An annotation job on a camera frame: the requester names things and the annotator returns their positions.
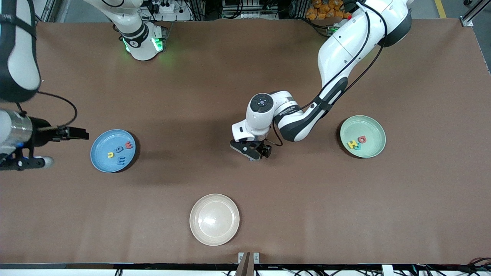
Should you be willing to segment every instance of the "white plate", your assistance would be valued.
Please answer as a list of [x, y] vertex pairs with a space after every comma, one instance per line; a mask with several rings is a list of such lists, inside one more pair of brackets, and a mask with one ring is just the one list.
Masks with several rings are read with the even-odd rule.
[[230, 241], [239, 229], [239, 222], [235, 203], [218, 193], [199, 199], [189, 217], [192, 234], [208, 246], [221, 246]]

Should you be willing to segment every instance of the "green light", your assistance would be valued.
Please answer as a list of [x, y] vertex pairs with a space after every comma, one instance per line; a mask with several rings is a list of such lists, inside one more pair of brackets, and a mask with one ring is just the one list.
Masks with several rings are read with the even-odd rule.
[[130, 52], [130, 48], [128, 48], [128, 44], [126, 44], [126, 41], [124, 40], [124, 38], [123, 38], [123, 42], [124, 42], [124, 45], [126, 46], [126, 51]]
[[155, 50], [157, 50], [158, 52], [162, 51], [164, 47], [162, 46], [162, 41], [160, 39], [155, 39], [152, 37], [152, 42], [155, 46]]

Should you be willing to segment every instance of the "green plate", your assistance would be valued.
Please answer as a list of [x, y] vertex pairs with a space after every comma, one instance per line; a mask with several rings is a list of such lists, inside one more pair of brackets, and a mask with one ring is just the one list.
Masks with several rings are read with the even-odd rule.
[[377, 156], [385, 147], [385, 131], [382, 126], [376, 120], [364, 115], [346, 119], [341, 126], [340, 136], [344, 147], [351, 154], [362, 158]]

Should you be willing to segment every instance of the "brown table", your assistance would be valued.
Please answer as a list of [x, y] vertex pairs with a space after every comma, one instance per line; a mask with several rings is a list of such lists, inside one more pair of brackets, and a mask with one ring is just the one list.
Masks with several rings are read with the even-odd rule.
[[[323, 43], [298, 21], [174, 24], [167, 52], [132, 59], [109, 24], [40, 24], [42, 90], [79, 108], [90, 141], [50, 143], [48, 170], [3, 172], [1, 262], [200, 262], [258, 251], [266, 263], [467, 263], [491, 255], [491, 77], [471, 28], [414, 20], [302, 142], [249, 162], [229, 148], [231, 124], [252, 95], [320, 89]], [[369, 63], [357, 66], [357, 76]], [[51, 123], [72, 115], [37, 96], [23, 106]], [[364, 114], [385, 128], [373, 159], [341, 150], [336, 128]], [[129, 170], [97, 171], [94, 139], [133, 132]], [[189, 229], [209, 193], [241, 212], [229, 243], [209, 247]]]

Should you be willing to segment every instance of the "plate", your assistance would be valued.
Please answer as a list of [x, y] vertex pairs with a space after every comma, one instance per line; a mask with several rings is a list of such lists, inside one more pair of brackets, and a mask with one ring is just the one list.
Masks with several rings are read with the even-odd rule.
[[189, 224], [197, 240], [208, 246], [221, 246], [239, 229], [239, 209], [228, 197], [213, 193], [199, 199], [191, 210]]
[[95, 139], [90, 149], [90, 160], [101, 172], [117, 172], [126, 168], [136, 153], [133, 136], [124, 130], [113, 129]]
[[343, 146], [358, 157], [371, 158], [385, 148], [385, 131], [376, 120], [368, 116], [356, 115], [346, 119], [341, 125], [340, 136]]

